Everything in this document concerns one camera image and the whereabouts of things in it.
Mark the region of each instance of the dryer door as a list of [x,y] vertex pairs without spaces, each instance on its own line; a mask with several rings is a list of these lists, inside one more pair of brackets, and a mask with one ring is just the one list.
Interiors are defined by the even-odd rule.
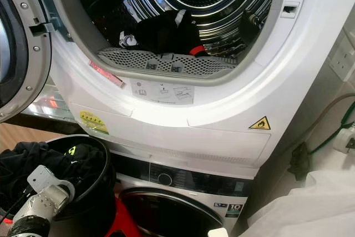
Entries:
[[206,237],[222,227],[219,216],[205,205],[157,188],[131,188],[120,198],[138,227],[153,236]]
[[50,69],[50,31],[41,0],[0,0],[0,122],[25,109]]

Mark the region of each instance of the red object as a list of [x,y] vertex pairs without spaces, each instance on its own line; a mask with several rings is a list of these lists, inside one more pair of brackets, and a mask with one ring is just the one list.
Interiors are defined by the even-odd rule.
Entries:
[[12,219],[4,219],[4,222],[6,223],[6,224],[12,224]]
[[49,101],[50,105],[51,105],[53,108],[58,108],[57,102],[54,100],[54,96],[51,96],[50,99],[51,99],[51,100]]
[[111,229],[105,237],[110,237],[110,235],[115,232],[121,232],[126,237],[143,237],[128,213],[126,206],[118,198],[116,198],[115,201],[116,217],[112,223]]
[[101,69],[94,62],[90,61],[90,66],[93,67],[98,73],[100,73],[106,79],[109,79],[111,82],[118,85],[120,88],[124,88],[126,86],[125,82],[123,82],[121,79],[119,79],[115,75],[112,75],[111,73]]
[[190,50],[190,55],[196,55],[197,53],[200,53],[201,51],[205,51],[205,47],[204,46],[198,46],[198,47],[194,47],[193,49]]

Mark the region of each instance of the yellow sticker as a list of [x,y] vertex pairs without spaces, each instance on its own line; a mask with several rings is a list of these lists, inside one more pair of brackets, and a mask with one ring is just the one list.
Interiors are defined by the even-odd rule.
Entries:
[[259,119],[256,123],[249,127],[249,129],[258,129],[258,130],[271,130],[270,124],[265,117]]
[[109,134],[105,123],[91,112],[80,111],[80,119],[90,129]]

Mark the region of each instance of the floor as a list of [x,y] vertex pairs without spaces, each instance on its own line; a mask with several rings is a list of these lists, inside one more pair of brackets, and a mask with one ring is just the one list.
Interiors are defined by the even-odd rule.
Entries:
[[[0,124],[0,153],[6,149],[13,149],[18,142],[39,142],[48,141],[62,134],[45,132],[26,127],[20,127],[7,123]],[[0,236],[6,236],[10,228],[9,224],[2,223],[0,225]]]

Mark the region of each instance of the white cloth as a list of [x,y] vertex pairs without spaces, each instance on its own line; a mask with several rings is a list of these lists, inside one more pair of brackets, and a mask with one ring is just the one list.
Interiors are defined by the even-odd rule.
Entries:
[[355,172],[310,172],[292,189],[249,218],[240,237],[354,237]]
[[120,41],[119,45],[123,48],[136,46],[138,44],[137,40],[135,39],[134,35],[132,34],[124,34],[124,31],[120,32]]
[[182,9],[182,10],[180,10],[180,11],[177,13],[177,15],[176,15],[176,17],[175,17],[176,26],[179,27],[179,25],[180,25],[180,23],[181,23],[181,21],[182,21],[182,18],[183,18],[184,15],[185,15],[185,12],[186,12],[186,10],[185,10],[185,9]]

